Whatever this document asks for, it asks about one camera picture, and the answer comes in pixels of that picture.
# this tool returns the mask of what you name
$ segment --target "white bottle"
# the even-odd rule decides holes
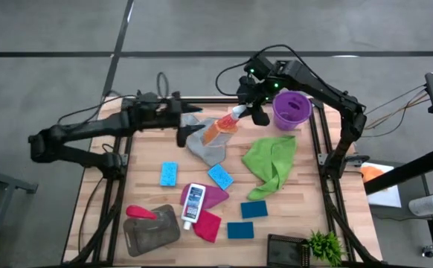
[[[411,213],[417,216],[426,216],[433,214],[433,195],[417,198],[408,203]]]
[[[205,197],[205,186],[190,184],[187,197],[185,197],[184,211],[182,219],[184,220],[184,229],[190,230],[192,223],[196,223],[202,210],[203,198]]]

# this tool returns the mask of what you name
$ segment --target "black table leg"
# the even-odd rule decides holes
[[[433,170],[433,151],[366,182],[365,193],[367,195],[376,193],[431,170]]]

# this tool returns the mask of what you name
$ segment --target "gray floor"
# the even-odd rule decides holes
[[[125,5],[124,0],[0,1],[0,51],[111,51]],[[433,51],[433,0],[139,0],[124,50],[241,51],[282,42],[300,51]],[[165,71],[172,90],[217,95],[217,73],[243,60],[121,59],[112,88],[153,91],[154,76]],[[423,75],[433,71],[433,57],[315,57],[307,62],[369,109],[424,83]],[[109,64],[106,58],[0,58],[0,171],[39,183],[35,196],[17,192],[13,199],[0,236],[0,267],[60,262],[83,169],[65,162],[34,164],[26,140],[61,115],[97,103]],[[234,91],[240,74],[226,74],[222,88]],[[407,162],[433,150],[433,116],[427,107],[410,109],[390,135],[361,139],[358,151]],[[394,119],[365,134],[383,133],[396,124]],[[87,148],[89,141],[76,146]],[[374,221],[386,261],[433,267],[433,259],[419,254],[429,243],[426,223]]]

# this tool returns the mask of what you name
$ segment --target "green plant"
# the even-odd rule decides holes
[[[320,231],[312,232],[309,245],[316,259],[327,260],[332,267],[339,266],[342,255],[346,254],[342,251],[342,245],[333,232],[328,234],[322,234]]]

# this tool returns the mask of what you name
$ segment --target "green cloth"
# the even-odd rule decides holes
[[[296,151],[296,138],[260,138],[242,158],[246,167],[265,184],[253,189],[249,200],[261,200],[280,190],[288,178]]]

